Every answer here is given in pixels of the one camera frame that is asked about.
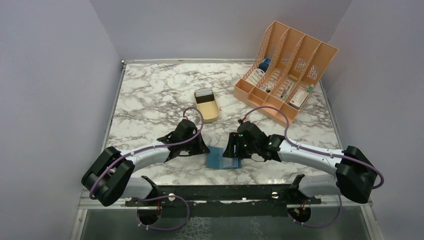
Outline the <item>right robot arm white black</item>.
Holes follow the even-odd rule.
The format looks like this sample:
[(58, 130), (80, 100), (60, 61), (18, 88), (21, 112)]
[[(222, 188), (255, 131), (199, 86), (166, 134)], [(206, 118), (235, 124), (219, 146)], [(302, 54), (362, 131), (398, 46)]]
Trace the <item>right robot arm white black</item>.
[(357, 147), (349, 145), (342, 150), (301, 144), (283, 135), (266, 135), (256, 124), (246, 121), (229, 134), (222, 156), (249, 159), (253, 154), (265, 161), (296, 163), (324, 172), (303, 176), (288, 190), (289, 199), (296, 204), (316, 195), (343, 195), (355, 203), (365, 204), (378, 176)]

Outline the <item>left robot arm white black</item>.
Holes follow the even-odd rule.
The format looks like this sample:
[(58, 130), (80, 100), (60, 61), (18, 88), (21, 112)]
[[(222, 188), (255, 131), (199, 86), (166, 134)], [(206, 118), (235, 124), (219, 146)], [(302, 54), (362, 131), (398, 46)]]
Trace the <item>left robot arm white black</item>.
[(121, 198), (138, 198), (144, 205), (157, 200), (153, 182), (132, 177), (133, 172), (154, 164), (180, 157), (210, 153), (195, 123), (183, 119), (175, 130), (139, 149), (120, 151), (113, 146), (105, 148), (81, 179), (89, 190), (89, 197), (104, 207)]

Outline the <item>blue card holder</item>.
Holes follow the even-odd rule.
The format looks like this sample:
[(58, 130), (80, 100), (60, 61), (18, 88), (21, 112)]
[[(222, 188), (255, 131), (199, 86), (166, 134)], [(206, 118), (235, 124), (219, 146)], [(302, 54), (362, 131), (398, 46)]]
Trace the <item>blue card holder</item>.
[(223, 157), (225, 151), (222, 147), (208, 146), (209, 153), (206, 155), (206, 167), (215, 170), (232, 170), (242, 167), (239, 158)]

